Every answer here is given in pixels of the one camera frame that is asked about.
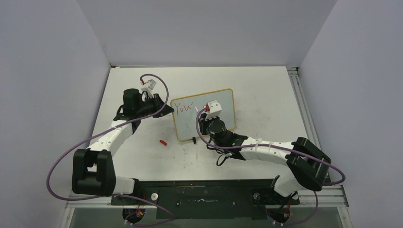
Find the yellow framed whiteboard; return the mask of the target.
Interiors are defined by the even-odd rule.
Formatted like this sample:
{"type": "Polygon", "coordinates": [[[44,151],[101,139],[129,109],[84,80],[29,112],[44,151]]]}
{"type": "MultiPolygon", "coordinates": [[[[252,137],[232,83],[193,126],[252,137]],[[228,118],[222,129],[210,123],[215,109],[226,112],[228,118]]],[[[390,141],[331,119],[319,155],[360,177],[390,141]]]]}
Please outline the yellow framed whiteboard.
{"type": "Polygon", "coordinates": [[[206,107],[209,101],[217,100],[222,107],[219,115],[225,122],[227,129],[233,130],[237,126],[235,115],[235,100],[233,90],[230,88],[216,90],[212,92],[190,95],[181,98],[175,98],[170,102],[174,108],[173,122],[176,130],[177,139],[181,142],[198,137],[196,133],[196,115],[195,106],[201,110],[206,107]]]}

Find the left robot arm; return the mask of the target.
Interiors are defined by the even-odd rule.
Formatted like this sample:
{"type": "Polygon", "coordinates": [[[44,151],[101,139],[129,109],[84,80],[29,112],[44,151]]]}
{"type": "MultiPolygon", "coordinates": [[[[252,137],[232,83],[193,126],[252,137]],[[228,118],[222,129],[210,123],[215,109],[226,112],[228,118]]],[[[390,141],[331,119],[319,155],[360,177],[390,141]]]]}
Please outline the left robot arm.
{"type": "Polygon", "coordinates": [[[135,133],[142,117],[152,115],[159,118],[173,112],[174,109],[166,105],[158,94],[143,99],[138,89],[126,89],[123,104],[118,108],[109,132],[86,149],[75,151],[72,191],[93,196],[123,194],[129,204],[137,204],[142,192],[135,187],[135,179],[116,176],[113,155],[135,133]]]}

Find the red marker cap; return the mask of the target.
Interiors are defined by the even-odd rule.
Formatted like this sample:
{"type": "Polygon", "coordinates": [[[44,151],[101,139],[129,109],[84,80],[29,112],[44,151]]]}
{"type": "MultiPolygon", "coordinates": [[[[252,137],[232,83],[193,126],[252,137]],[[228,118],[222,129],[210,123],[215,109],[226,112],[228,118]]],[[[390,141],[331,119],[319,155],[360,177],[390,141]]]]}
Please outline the red marker cap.
{"type": "Polygon", "coordinates": [[[164,140],[160,140],[159,141],[161,144],[163,144],[164,146],[167,146],[167,142],[165,142],[164,140]]]}

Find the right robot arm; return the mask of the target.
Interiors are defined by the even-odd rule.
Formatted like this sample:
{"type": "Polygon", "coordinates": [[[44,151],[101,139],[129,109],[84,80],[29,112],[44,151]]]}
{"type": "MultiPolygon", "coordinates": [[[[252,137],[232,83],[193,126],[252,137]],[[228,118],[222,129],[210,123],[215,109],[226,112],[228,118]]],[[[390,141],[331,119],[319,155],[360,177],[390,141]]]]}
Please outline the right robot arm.
{"type": "Polygon", "coordinates": [[[294,142],[270,142],[236,134],[228,130],[216,114],[200,111],[197,115],[198,135],[207,135],[206,144],[226,157],[237,160],[259,160],[289,168],[288,173],[277,176],[269,189],[269,198],[282,203],[296,191],[321,191],[328,173],[330,158],[307,138],[294,142]]]}

